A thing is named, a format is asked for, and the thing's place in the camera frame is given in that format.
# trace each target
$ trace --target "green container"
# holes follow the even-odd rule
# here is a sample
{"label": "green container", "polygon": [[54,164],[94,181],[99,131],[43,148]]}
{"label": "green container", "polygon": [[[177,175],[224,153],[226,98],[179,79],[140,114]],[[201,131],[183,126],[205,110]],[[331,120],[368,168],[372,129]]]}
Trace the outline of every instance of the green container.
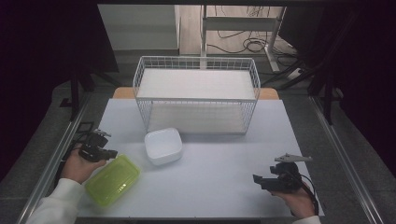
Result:
{"label": "green container", "polygon": [[140,169],[125,155],[120,155],[92,177],[85,189],[99,205],[108,206],[128,190],[139,175]]}

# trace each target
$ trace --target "white tabletop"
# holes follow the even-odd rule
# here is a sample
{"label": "white tabletop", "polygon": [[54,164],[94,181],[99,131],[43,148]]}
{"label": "white tabletop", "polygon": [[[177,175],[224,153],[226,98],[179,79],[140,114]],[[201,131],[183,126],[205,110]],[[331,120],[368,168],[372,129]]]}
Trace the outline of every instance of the white tabletop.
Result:
{"label": "white tabletop", "polygon": [[[301,155],[280,100],[257,103],[246,135],[182,134],[181,159],[162,166],[149,161],[144,145],[146,132],[135,100],[110,99],[100,129],[112,133],[106,148],[126,155],[142,172],[109,207],[100,207],[84,195],[79,204],[80,217],[290,216],[289,208],[262,190],[252,177],[276,178],[269,169],[276,165],[275,157]],[[297,164],[300,173],[309,176],[305,163]]]}

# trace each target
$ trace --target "hand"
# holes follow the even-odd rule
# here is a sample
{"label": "hand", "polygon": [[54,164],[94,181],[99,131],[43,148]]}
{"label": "hand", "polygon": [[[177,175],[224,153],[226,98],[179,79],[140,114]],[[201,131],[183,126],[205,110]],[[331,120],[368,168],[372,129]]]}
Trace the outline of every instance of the hand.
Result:
{"label": "hand", "polygon": [[314,205],[304,189],[298,189],[294,193],[270,192],[272,195],[283,199],[297,218],[306,218],[315,215]]}
{"label": "hand", "polygon": [[[81,144],[77,144],[75,148],[80,148]],[[71,151],[69,158],[62,170],[61,178],[67,178],[82,184],[90,178],[92,172],[97,168],[104,166],[106,161],[90,162],[84,160],[78,155],[78,149]]]}

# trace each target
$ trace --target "gray floor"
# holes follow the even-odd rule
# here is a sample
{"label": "gray floor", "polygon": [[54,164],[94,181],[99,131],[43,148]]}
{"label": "gray floor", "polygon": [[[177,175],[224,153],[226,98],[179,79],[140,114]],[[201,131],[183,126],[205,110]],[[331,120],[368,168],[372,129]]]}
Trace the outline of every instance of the gray floor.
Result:
{"label": "gray floor", "polygon": [[[191,41],[191,49],[196,49],[196,44]],[[279,47],[288,49],[282,40]],[[184,54],[195,55],[193,50],[180,49]],[[110,74],[125,86],[131,86],[137,59],[141,55],[177,54],[174,51],[131,51],[116,52],[119,62],[120,73]],[[262,55],[252,56],[255,59],[258,70],[268,73],[269,64]],[[271,78],[271,75],[262,75],[261,80]],[[93,121],[98,125],[106,108],[107,99],[111,98],[115,87],[93,76],[96,89],[90,100],[88,111],[82,121]],[[288,77],[283,77],[276,86],[285,82]],[[341,163],[334,153],[332,144],[325,134],[318,120],[317,113],[306,94],[309,79],[299,85],[284,91],[279,91],[290,118],[291,126],[296,135],[300,149],[304,155],[315,158],[314,162],[307,164],[313,181],[316,184],[321,205],[325,217],[322,223],[370,223],[361,207],[361,202],[356,196],[349,180],[342,169]],[[44,170],[53,149],[59,143],[64,130],[68,125],[70,108],[59,107],[63,98],[70,97],[69,83],[64,83],[53,91],[52,104],[46,117],[37,128],[23,154],[16,162],[12,170],[0,184],[0,223],[15,223],[22,208],[27,202],[32,190]],[[337,102],[332,105],[332,118],[334,129],[339,134],[346,152],[354,164],[357,173],[364,185],[369,190],[376,205],[379,208],[385,223],[396,223],[396,180],[388,171],[385,164],[379,159],[370,144],[364,139],[356,127],[346,117]],[[99,220],[94,218],[79,218],[77,223],[125,223],[121,220]],[[150,221],[138,221],[139,223],[152,223]],[[292,218],[266,218],[262,223],[291,223]],[[167,221],[155,223],[181,223],[180,221]],[[201,223],[201,221],[189,221],[187,223]]]}

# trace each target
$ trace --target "white wall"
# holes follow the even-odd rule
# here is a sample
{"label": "white wall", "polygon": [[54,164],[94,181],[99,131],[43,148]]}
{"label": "white wall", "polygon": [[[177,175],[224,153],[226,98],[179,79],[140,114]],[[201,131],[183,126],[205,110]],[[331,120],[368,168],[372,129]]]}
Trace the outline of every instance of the white wall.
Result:
{"label": "white wall", "polygon": [[178,6],[98,7],[114,50],[178,49]]}

